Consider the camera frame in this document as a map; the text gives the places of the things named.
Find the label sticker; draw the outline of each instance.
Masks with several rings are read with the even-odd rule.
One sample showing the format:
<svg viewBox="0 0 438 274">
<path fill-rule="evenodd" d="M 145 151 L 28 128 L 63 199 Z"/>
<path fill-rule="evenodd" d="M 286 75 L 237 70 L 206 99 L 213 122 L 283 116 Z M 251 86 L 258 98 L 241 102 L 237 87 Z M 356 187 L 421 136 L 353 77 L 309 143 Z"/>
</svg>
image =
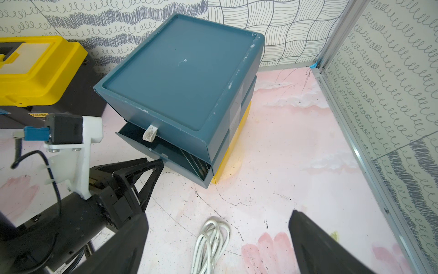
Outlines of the label sticker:
<svg viewBox="0 0 438 274">
<path fill-rule="evenodd" d="M 29 113 L 29 115 L 36 117 L 36 118 L 43 118 L 49 114 L 48 113 Z"/>
</svg>

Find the yellow toolbox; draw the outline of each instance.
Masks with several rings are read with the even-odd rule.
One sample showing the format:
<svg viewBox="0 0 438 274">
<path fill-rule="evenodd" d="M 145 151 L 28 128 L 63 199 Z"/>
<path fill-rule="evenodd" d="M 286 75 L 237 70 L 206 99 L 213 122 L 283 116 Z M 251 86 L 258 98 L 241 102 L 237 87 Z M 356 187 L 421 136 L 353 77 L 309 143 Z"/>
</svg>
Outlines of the yellow toolbox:
<svg viewBox="0 0 438 274">
<path fill-rule="evenodd" d="M 42 126 L 50 113 L 101 116 L 100 77 L 77 42 L 61 36 L 0 38 L 0 128 Z"/>
</svg>

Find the toolbox lid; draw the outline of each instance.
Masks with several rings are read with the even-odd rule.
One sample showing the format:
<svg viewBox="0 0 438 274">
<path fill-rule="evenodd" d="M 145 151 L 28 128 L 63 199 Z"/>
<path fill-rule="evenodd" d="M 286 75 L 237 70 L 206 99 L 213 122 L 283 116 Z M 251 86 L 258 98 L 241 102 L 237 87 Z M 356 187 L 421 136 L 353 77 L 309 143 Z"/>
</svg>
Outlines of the toolbox lid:
<svg viewBox="0 0 438 274">
<path fill-rule="evenodd" d="M 0 106 L 53 105 L 86 56 L 62 36 L 0 38 Z"/>
<path fill-rule="evenodd" d="M 152 124 L 160 138 L 211 162 L 263 44 L 261 34 L 174 14 L 95 90 L 125 120 L 141 128 Z M 248 77 L 249 87 L 254 75 Z M 222 137 L 209 151 L 216 133 Z"/>
</svg>

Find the wire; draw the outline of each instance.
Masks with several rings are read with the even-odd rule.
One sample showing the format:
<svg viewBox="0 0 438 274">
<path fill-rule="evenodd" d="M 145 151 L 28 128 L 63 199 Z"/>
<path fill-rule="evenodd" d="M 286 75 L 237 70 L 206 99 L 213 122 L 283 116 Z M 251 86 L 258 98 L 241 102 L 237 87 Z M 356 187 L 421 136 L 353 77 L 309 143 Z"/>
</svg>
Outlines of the wire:
<svg viewBox="0 0 438 274">
<path fill-rule="evenodd" d="M 12 169 L 17 168 L 18 165 L 21 163 L 21 161 L 23 161 L 24 159 L 26 159 L 27 157 L 29 157 L 29 156 L 31 156 L 33 154 L 39 154 L 42 157 L 42 159 L 44 160 L 44 163 L 46 164 L 47 172 L 49 173 L 50 179 L 52 179 L 53 189 L 55 190 L 56 199 L 57 199 L 57 203 L 58 203 L 57 215 L 58 215 L 58 218 L 60 218 L 61 217 L 61 195 L 59 193 L 58 186 L 56 185 L 55 178 L 53 177 L 52 170 L 50 169 L 49 160 L 47 160 L 47 157 L 44 155 L 44 153 L 42 153 L 39 150 L 34 150 L 34 151 L 31 151 L 31 152 L 28 152 L 25 155 L 20 156 L 17 159 L 15 159 L 15 161 L 11 165 L 11 168 Z M 17 272 L 14 272 L 14 274 L 28 274 L 28 273 L 32 273 L 34 271 L 37 271 L 38 269 L 43 267 L 47 263 L 47 261 L 51 258 L 51 256 L 52 256 L 53 248 L 55 247 L 55 243 L 56 243 L 57 237 L 58 237 L 58 233 L 56 233 L 53 236 L 52 245 L 50 247 L 50 250 L 48 251 L 47 255 L 44 257 L 44 259 L 41 260 L 41 262 L 39 262 L 37 265 L 35 265 L 32 268 L 24 269 L 24 270 L 19 270 Z"/>
<path fill-rule="evenodd" d="M 220 228 L 226 230 L 225 241 Z M 229 241 L 230 228 L 226 224 L 216 222 L 213 219 L 206 221 L 194 247 L 190 274 L 211 274 L 216 262 L 225 252 Z"/>
<path fill-rule="evenodd" d="M 17 161 L 18 158 L 21 157 L 22 142 L 23 142 L 22 138 L 15 138 L 15 159 L 14 159 L 14 162 Z"/>
<path fill-rule="evenodd" d="M 82 257 L 84 256 L 85 252 L 85 246 L 79 251 L 78 255 L 76 256 L 76 259 L 67 267 L 66 270 L 62 274 L 70 274 L 73 272 L 73 269 L 78 266 L 79 261 L 81 261 Z"/>
</svg>

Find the drawer unit lid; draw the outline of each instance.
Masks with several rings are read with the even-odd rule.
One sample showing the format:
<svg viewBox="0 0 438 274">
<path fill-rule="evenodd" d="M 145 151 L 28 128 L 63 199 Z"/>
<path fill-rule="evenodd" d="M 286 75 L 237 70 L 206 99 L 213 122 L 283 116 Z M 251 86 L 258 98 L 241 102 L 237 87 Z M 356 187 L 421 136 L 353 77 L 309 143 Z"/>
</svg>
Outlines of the drawer unit lid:
<svg viewBox="0 0 438 274">
<path fill-rule="evenodd" d="M 125 120 L 211 162 L 263 44 L 261 34 L 174 14 L 95 90 Z"/>
</svg>

